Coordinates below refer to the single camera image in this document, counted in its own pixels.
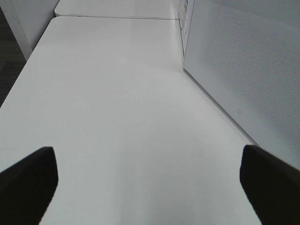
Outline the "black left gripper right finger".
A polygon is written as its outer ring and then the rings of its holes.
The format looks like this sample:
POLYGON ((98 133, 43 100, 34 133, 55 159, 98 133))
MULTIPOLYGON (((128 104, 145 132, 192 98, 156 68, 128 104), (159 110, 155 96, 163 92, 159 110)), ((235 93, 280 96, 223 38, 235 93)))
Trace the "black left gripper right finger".
POLYGON ((263 225, 300 223, 300 172, 255 145, 243 148, 240 183, 263 225))

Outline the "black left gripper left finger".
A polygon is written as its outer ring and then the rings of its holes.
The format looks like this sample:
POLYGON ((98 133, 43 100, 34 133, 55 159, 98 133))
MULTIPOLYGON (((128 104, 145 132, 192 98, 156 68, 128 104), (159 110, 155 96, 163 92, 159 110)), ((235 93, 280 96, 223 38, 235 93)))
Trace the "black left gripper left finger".
POLYGON ((0 173, 0 223, 38 225, 59 182, 53 147, 42 147, 0 173))

